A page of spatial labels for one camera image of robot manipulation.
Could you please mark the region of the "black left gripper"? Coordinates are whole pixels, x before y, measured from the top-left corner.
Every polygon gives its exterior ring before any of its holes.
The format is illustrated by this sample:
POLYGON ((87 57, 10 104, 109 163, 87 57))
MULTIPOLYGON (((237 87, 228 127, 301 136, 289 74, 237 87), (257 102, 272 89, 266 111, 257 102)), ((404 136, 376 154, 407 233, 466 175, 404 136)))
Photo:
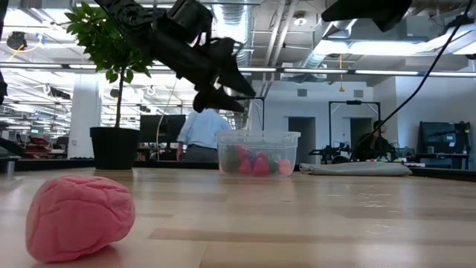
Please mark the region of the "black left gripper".
MULTIPOLYGON (((204 45, 192 47, 171 34, 150 28, 143 38, 143 52, 198 86, 199 90, 220 83, 235 92, 255 97, 256 92, 238 69, 235 43, 230 37, 213 38, 204 45)), ((244 112, 243 106, 221 89, 199 91, 193 100, 193 109, 196 112, 204 109, 244 112)))

